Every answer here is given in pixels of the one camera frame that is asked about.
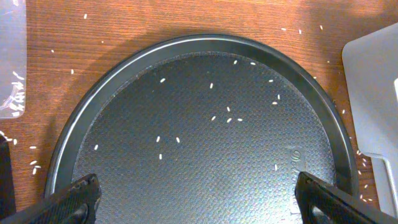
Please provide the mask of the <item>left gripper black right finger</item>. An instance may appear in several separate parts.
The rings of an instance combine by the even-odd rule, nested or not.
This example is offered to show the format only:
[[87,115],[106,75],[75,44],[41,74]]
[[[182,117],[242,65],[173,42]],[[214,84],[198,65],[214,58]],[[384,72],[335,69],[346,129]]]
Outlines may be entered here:
[[295,198],[304,223],[393,223],[383,213],[308,172],[300,172]]

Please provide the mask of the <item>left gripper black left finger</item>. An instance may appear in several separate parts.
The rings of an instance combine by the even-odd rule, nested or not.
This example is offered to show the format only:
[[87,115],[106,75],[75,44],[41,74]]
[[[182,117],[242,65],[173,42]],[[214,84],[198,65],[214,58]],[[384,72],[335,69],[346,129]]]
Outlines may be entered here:
[[96,174],[88,174],[1,223],[94,223],[101,200]]

